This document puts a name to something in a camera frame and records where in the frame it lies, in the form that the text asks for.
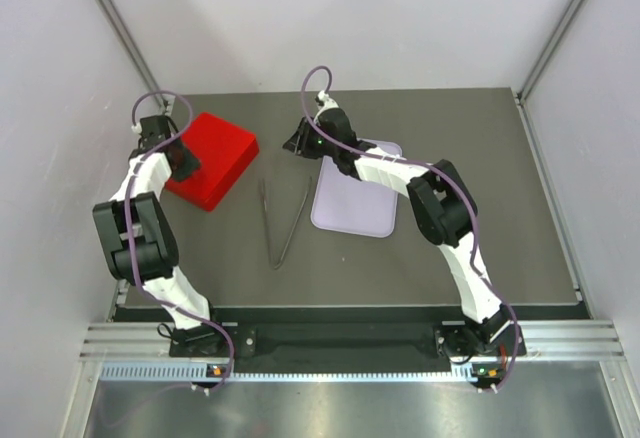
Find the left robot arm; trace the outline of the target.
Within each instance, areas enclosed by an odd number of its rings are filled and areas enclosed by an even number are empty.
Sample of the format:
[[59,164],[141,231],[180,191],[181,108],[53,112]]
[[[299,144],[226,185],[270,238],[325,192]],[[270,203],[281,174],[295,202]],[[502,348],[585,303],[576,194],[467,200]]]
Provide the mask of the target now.
[[200,162],[175,136],[177,126],[166,115],[142,118],[133,131],[139,138],[126,177],[92,210],[107,267],[170,315],[174,327],[159,325],[157,331],[170,340],[173,356],[212,357],[226,350],[227,332],[179,267],[177,240],[160,204],[167,182],[191,177]]

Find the red box lid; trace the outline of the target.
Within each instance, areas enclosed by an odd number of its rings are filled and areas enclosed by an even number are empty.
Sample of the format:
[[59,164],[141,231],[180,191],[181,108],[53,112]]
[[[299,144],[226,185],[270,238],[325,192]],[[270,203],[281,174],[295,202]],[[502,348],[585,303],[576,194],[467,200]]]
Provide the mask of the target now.
[[171,178],[165,189],[207,212],[213,211],[259,153],[255,134],[201,113],[182,135],[200,161],[200,168],[184,181]]

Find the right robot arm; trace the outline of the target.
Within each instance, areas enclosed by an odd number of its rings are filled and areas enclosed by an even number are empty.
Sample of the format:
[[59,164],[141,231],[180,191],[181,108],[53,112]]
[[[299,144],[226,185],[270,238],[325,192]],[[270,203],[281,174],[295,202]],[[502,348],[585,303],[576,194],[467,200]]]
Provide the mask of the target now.
[[329,158],[350,178],[387,187],[410,201],[422,236],[443,254],[465,317],[463,353],[510,351],[522,344],[515,311],[491,284],[477,237],[477,207],[455,166],[446,160],[420,164],[361,140],[340,108],[301,119],[282,148],[306,159]]

